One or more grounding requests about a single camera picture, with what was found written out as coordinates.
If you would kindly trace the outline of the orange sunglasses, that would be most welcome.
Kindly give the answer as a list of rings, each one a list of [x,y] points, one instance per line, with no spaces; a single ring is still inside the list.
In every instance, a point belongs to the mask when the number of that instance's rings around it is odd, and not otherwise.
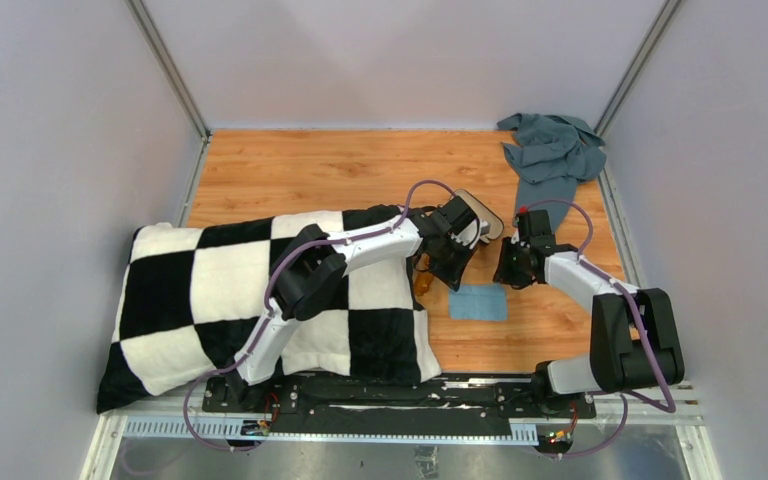
[[[417,297],[427,294],[435,280],[435,276],[430,272],[430,263],[430,258],[425,254],[417,257],[414,261],[413,293]]]

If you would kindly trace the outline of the black glasses case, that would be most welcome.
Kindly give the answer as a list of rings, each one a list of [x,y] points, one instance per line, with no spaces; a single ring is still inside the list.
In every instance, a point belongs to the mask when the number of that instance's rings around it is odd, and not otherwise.
[[[497,240],[502,236],[505,224],[487,205],[466,189],[455,190],[455,195],[462,198],[480,220],[481,227],[478,239],[481,242],[489,244],[491,241]]]

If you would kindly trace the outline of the small blue cleaning cloth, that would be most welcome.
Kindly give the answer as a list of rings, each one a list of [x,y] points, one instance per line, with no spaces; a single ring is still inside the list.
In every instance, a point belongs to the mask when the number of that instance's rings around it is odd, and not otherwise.
[[[506,290],[499,284],[462,285],[449,292],[448,313],[454,320],[506,321]]]

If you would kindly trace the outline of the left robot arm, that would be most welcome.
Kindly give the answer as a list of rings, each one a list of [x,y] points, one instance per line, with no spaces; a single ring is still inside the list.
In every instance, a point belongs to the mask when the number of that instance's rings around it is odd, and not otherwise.
[[[270,269],[265,306],[253,333],[224,367],[228,400],[243,413],[258,411],[281,353],[300,325],[322,313],[342,279],[385,260],[425,255],[429,272],[458,290],[480,241],[497,238],[502,220],[466,193],[431,210],[410,209],[383,222],[326,232],[307,225]]]

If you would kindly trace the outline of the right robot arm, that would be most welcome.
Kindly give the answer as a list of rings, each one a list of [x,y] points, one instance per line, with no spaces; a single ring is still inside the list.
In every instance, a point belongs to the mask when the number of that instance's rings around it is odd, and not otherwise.
[[[672,412],[671,386],[685,374],[683,354],[669,295],[640,288],[593,264],[581,247],[557,242],[545,210],[523,208],[517,232],[504,239],[494,280],[514,289],[549,285],[574,300],[591,318],[586,354],[538,364],[531,403],[544,417],[556,417],[571,397],[628,393],[658,388],[655,407]]]

